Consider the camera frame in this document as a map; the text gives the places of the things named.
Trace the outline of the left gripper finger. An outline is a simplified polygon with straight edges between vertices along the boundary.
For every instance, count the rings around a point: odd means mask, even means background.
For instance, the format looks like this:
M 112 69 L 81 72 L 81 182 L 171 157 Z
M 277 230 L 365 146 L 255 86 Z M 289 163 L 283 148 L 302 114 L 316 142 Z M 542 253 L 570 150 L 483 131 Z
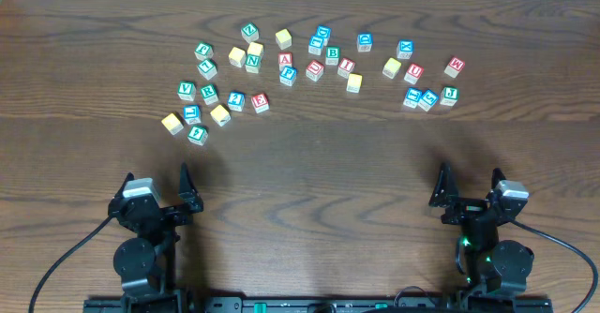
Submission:
M 189 205 L 200 204 L 200 195 L 193 185 L 186 163 L 181 164 L 178 195 L 184 203 Z
M 120 186 L 120 188 L 117 190 L 117 192 L 115 193 L 115 198 L 122 198 L 123 197 L 123 191 L 125 189 L 125 186 L 127 185 L 127 183 L 129 181 L 132 181 L 134 179 L 134 174 L 132 172 L 129 172 L 126 177 L 125 180 L 123 182 L 123 184 Z

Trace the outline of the blue 2 block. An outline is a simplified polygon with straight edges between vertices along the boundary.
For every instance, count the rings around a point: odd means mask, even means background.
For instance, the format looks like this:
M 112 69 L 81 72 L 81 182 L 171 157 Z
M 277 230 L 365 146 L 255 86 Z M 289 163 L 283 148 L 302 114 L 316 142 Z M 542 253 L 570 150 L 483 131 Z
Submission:
M 231 111 L 241 112 L 244 109 L 245 105 L 245 95 L 240 92 L 230 92 L 227 105 Z

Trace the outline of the red I block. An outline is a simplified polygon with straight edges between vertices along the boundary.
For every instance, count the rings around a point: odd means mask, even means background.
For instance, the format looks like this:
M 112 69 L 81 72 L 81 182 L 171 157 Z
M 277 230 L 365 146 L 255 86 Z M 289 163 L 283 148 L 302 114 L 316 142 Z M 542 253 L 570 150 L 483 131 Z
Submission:
M 337 67 L 337 74 L 342 78 L 348 79 L 350 74 L 353 73 L 355 68 L 355 62 L 349 58 L 342 58 Z

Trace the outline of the red A block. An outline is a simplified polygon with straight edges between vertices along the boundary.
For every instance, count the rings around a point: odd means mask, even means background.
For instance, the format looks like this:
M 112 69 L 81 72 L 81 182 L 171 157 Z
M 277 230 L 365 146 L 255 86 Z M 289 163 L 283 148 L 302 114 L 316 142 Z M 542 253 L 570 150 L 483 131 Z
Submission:
M 293 54 L 291 52 L 280 52 L 277 55 L 278 70 L 282 71 L 285 67 L 293 67 Z

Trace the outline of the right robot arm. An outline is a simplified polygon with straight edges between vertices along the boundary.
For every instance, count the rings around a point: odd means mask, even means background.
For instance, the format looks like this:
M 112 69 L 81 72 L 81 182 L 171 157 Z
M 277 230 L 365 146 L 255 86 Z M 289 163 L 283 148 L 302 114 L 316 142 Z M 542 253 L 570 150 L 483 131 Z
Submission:
M 484 199 L 462 197 L 451 167 L 441 165 L 428 205 L 444 210 L 443 224 L 460 226 L 455 263 L 468 282 L 445 298 L 447 306 L 471 312 L 517 310 L 534 254 L 517 241 L 502 241 L 498 228 L 514 220 L 528 198 L 525 186 L 506 179 L 499 168 L 492 172 L 491 190 Z

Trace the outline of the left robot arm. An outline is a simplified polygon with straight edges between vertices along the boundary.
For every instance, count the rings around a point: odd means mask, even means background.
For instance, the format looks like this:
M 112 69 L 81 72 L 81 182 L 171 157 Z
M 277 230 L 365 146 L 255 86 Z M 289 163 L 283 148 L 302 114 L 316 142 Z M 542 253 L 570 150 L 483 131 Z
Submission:
M 194 295 L 174 285 L 176 229 L 193 223 L 203 211 L 203 200 L 181 165 L 178 196 L 181 204 L 162 207 L 151 178 L 129 173 L 109 203 L 108 215 L 136 234 L 113 255 L 113 268 L 121 278 L 125 312 L 193 312 Z

